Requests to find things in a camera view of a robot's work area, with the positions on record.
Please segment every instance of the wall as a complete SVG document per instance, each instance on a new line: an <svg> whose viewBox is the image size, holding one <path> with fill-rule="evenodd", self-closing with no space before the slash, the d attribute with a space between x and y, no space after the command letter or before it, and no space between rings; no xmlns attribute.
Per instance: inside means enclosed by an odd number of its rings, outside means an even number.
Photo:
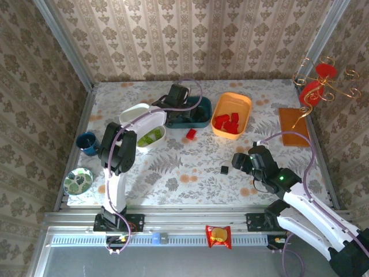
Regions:
<svg viewBox="0 0 369 277"><path fill-rule="evenodd" d="M32 1L0 1L0 276L25 276L86 92Z"/></svg>
<svg viewBox="0 0 369 277"><path fill-rule="evenodd" d="M338 93L335 101L320 103L314 124L341 204L356 224L369 227L369 1L351 1L323 54L336 60L342 80L346 68L361 74L354 85L362 96ZM347 92L351 85L338 87Z"/></svg>
<svg viewBox="0 0 369 277"><path fill-rule="evenodd" d="M291 78L332 1L49 0L95 82Z"/></svg>

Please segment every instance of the white bowl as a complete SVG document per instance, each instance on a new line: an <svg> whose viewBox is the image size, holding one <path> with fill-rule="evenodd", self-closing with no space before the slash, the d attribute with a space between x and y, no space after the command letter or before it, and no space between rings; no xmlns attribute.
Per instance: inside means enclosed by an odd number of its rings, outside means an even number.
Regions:
<svg viewBox="0 0 369 277"><path fill-rule="evenodd" d="M128 108L127 110L123 111L120 116L119 116L119 122L122 125L126 125L128 122L134 120L135 118L139 117L141 114L144 114L148 109L149 109L150 105L146 104L146 103L140 103L137 104L133 107ZM139 150L140 152L148 152L150 149L154 149L156 147L158 147L165 139L165 135L167 134L167 130L164 126L159 126L158 127L160 129L160 133L162 135L162 137L156 141L154 141L153 143L145 146L145 147L139 147L136 145L137 150Z"/></svg>

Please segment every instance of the cable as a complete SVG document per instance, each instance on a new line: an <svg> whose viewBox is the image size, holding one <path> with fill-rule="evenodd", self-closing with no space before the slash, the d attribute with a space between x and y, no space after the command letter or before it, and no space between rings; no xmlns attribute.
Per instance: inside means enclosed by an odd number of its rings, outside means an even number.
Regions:
<svg viewBox="0 0 369 277"><path fill-rule="evenodd" d="M299 137L302 137L303 139L305 139L308 143L309 143L309 146L311 148L311 152L312 152L312 155L311 155L311 160L310 160L310 163L308 164L308 166L306 167L305 171L304 171L304 176L303 176L303 187L304 187L304 191L306 193L306 195L309 197L310 201L321 211L323 212L323 214L325 214L328 218L330 218L333 222L335 222L343 231L346 230L347 228L339 221L337 220L333 215L331 215L330 213L328 213L325 209L323 209L323 207L321 207L319 205L319 203L317 203L315 201L315 199L312 197L312 195L310 194L310 192L308 191L308 188L307 188L307 173L309 172L314 160L315 160L315 156L316 156L316 150L312 144L312 142L304 135L298 133L298 132L294 132L294 131L284 131L284 132L280 132L280 133L277 133L277 134L274 134L262 141L260 141L260 143L265 143L277 136L280 136L282 134L295 134ZM347 231L348 235L358 244L358 246L362 249L362 251L368 256L369 258L369 251L365 248L365 246L358 240L358 238L356 238L356 236L350 231L348 230Z"/></svg>
<svg viewBox="0 0 369 277"><path fill-rule="evenodd" d="M253 180L253 186L254 186L254 189L256 189L258 192L262 192L262 193L270 193L270 192L263 192L262 190L258 190L255 186L255 179Z"/></svg>
<svg viewBox="0 0 369 277"><path fill-rule="evenodd" d="M286 277L289 277L289 275L287 274L286 266L285 266L285 253L286 252L289 252L289 253L294 254L300 260L300 263L301 263L301 274L300 274L300 277L303 277L305 275L305 264L304 264L304 261L302 260L302 258L300 257L300 255L298 255L295 251L292 251L292 250L288 250L287 249L288 241L292 238L292 236L293 236L293 233L290 233L290 235L287 237L286 241L284 242L284 246L283 246L283 250L282 250L282 267L283 267L283 272L284 272L284 275Z"/></svg>
<svg viewBox="0 0 369 277"><path fill-rule="evenodd" d="M148 111L147 113L140 115L139 117L137 117L134 120L132 120L129 124L127 124L126 126L124 126L123 128L121 128L119 130L119 132L115 135L114 139L113 139L112 147L110 148L109 158L108 158L109 179L106 182L106 192L107 192L107 198L108 198L108 201L109 201L110 208L116 213L116 215L119 218L121 218L124 221L124 223L126 224L127 229L128 229L128 239L127 239L126 243L123 245L123 247L121 247L120 249L118 249L118 250L115 251L115 253L117 253L117 254L119 254L121 251L123 251L128 246L128 244L129 244L129 242L131 240L131 228L129 226L129 223L128 223L127 219L116 210L116 208L114 207L114 205L113 205L113 203L111 201L111 198L110 198L109 181L110 181L110 178L112 177L111 160L112 160L112 156L113 156L113 151L114 151L114 148L115 148L115 144L118 141L119 136L127 128L133 126L135 123L139 122L140 120L142 120L143 118L147 117L148 115L151 115L151 114L154 114L154 113L158 113L159 111L189 111L189 110L192 110L193 108L196 108L200 104L200 102L202 100L202 88L200 86L200 83L198 81L196 81L195 79L191 79L191 78L182 79L178 83L181 83L182 81L194 81L197 84L197 86L199 87L199 89L200 89L200 97L198 99L198 102L195 105L193 105L192 107L189 107L189 108L157 108L155 110Z"/></svg>

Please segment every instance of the table surface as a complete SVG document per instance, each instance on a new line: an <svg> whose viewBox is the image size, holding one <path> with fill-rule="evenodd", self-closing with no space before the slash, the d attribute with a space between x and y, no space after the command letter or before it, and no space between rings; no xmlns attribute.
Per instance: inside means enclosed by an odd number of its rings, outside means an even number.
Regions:
<svg viewBox="0 0 369 277"><path fill-rule="evenodd" d="M101 141L106 126L119 122L119 114L140 102L152 103L169 92L171 81L101 83L91 112L87 130ZM182 83L191 87L191 96L199 95L194 82ZM248 96L253 108L247 129L237 140L216 136L211 125L197 129L193 141L186 139L188 129L167 129L165 142L143 154L137 151L135 164L127 176L128 205L268 205L277 197L260 193L253 188L252 177L235 170L231 160L236 152L247 153L253 141L280 132L278 108L300 107L291 80L200 81L204 96L212 102L214 111L220 95L236 92ZM306 147L285 147L281 137L268 142L280 167L289 167L302 177L310 162L311 151ZM228 166L228 175L220 174L220 167ZM91 188L80 196L69 196L67 204L102 205L104 200L103 168L97 156L80 155L78 167L93 173ZM309 188L323 202L329 203L318 163L315 161L307 182ZM260 190L264 187L256 182Z"/></svg>

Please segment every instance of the purple cable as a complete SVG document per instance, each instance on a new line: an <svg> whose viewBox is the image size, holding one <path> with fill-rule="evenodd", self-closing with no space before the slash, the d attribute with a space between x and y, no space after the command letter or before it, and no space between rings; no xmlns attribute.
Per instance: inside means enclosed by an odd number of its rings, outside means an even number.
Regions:
<svg viewBox="0 0 369 277"><path fill-rule="evenodd" d="M303 277L305 275L305 264L304 264L304 261L302 260L302 258L300 257L300 255L298 255L295 251L292 251L292 250L288 250L287 249L288 241L292 238L292 236L293 236L293 233L290 233L290 235L287 237L286 241L284 242L284 246L283 246L283 250L282 250L282 267L283 267L284 275L286 277L289 277L288 274L287 274L286 266L285 266L285 253L286 252L289 252L289 253L294 254L300 260L300 263L301 263L301 274L300 274L300 277Z"/></svg>
<svg viewBox="0 0 369 277"><path fill-rule="evenodd" d="M309 172L314 160L315 160L315 153L316 153L316 150L315 150L315 147L313 146L313 144L311 143L311 141L304 135L298 133L298 132L294 132L294 131L284 131L284 132L280 132L280 133L277 133L277 134L274 134L262 141L260 141L260 143L265 143L267 142L268 140L271 140L277 136L280 136L282 134L295 134L299 137L302 137L303 139L305 139L308 143L309 143L309 146L311 148L311 152L312 152L312 155L311 155L311 160L310 160L310 163L308 164L308 166L306 167L305 171L304 171L304 177L303 177L303 187L304 187L304 191L306 193L306 195L308 195L308 197L310 199L312 199L312 203L321 211L323 212L326 216L328 216L332 221L334 221L342 230L346 230L347 228L339 221L337 220L333 215L331 215L330 213L328 213L326 210L324 210L311 196L310 192L308 191L308 188L307 188L307 173ZM355 237L355 235L348 230L348 235L358 244L358 246L362 249L362 251L369 257L369 251L364 247L364 245L358 240L358 238Z"/></svg>
<svg viewBox="0 0 369 277"><path fill-rule="evenodd" d="M180 80L179 82L181 83L182 81L194 81L197 86L199 87L200 89L200 97L198 99L198 102L193 105L192 107L189 107L189 108L157 108L155 110L152 110L152 111L148 111L147 113L145 114L142 114L140 115L139 117L137 117L136 119L132 120L128 125L124 126L121 130L119 130L119 132L115 135L114 139L113 139L113 142L112 142L112 147L110 148L110 152L109 152L109 158L108 158L108 169L109 169L109 178L112 177L112 172L111 172L111 159L112 159L112 156L113 156L113 152L114 152L114 148L115 148L115 144L116 142L118 141L118 138L119 136L130 126L132 126L133 124L137 123L138 121L140 121L141 119L147 117L149 114L153 114L153 113L157 113L159 111L189 111L189 110L192 110L193 108L196 108L201 100L202 100L202 88L200 86L200 83L194 79L190 79L190 78L187 78L187 79L182 79ZM116 251L116 253L120 253L121 251L123 251L129 244L130 240L131 240L131 228L128 224L128 221L127 219L125 219L124 216L122 216L117 210L116 208L114 207L113 203L111 202L111 198L110 198L110 192L109 192L109 179L107 180L106 182L106 191L107 191L107 197L108 197L108 200L109 200L109 205L110 205L110 208L116 213L116 215L118 215L123 221L124 223L126 224L127 226L127 229L128 229L128 239L126 241L126 243L123 245L123 247L121 247L119 249L119 252L118 250Z"/></svg>

